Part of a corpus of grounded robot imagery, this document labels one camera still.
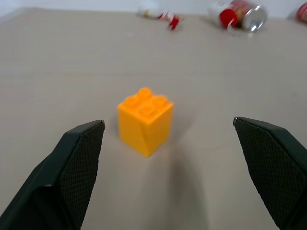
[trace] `orange lego brick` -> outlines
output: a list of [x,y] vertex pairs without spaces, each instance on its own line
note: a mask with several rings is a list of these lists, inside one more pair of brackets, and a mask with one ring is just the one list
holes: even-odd
[[149,157],[169,136],[173,103],[143,88],[118,105],[119,137]]

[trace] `red soda can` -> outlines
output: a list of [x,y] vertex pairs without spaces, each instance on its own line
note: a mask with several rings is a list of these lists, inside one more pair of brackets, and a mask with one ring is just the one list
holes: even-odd
[[307,3],[303,4],[298,9],[296,18],[300,21],[307,22]]
[[255,5],[245,0],[233,0],[230,6],[236,12],[239,20],[238,24],[244,30],[256,31],[267,20],[267,13],[260,5]]

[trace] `table surface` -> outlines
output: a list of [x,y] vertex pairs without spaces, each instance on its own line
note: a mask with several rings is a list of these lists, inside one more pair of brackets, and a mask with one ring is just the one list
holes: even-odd
[[[241,36],[201,16],[166,26],[35,9],[0,24],[0,213],[65,131],[104,119],[82,229],[277,229],[232,120],[285,127],[306,146],[306,26],[269,20]],[[171,136],[148,159],[117,130],[117,105],[144,86],[175,103]]]

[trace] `silver can lid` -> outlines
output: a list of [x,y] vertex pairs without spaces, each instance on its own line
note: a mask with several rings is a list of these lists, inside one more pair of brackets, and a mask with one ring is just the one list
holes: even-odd
[[242,28],[247,31],[257,31],[267,21],[267,13],[262,6],[256,6],[245,15]]

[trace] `red bottle cap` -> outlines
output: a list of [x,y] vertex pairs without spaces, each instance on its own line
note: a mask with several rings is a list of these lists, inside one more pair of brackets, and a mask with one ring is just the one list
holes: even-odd
[[227,28],[227,26],[229,25],[229,23],[232,21],[231,26],[234,27],[238,24],[238,16],[236,14],[236,12],[232,9],[226,9],[223,10],[220,13],[220,22],[221,24]]

